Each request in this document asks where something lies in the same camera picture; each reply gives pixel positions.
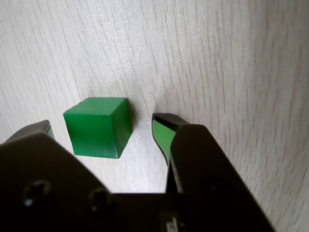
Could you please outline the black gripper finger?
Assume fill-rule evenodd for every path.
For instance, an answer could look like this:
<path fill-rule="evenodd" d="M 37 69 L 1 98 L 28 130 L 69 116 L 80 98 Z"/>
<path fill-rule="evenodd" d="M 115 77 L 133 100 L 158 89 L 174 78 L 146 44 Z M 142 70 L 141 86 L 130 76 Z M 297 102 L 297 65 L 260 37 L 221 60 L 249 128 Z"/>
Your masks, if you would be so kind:
<path fill-rule="evenodd" d="M 185 232 L 271 232 L 273 227 L 210 131 L 170 113 L 152 115 L 168 164 L 166 192 L 181 200 Z"/>
<path fill-rule="evenodd" d="M 123 232 L 126 220 L 105 186 L 41 122 L 0 146 L 0 229 Z"/>

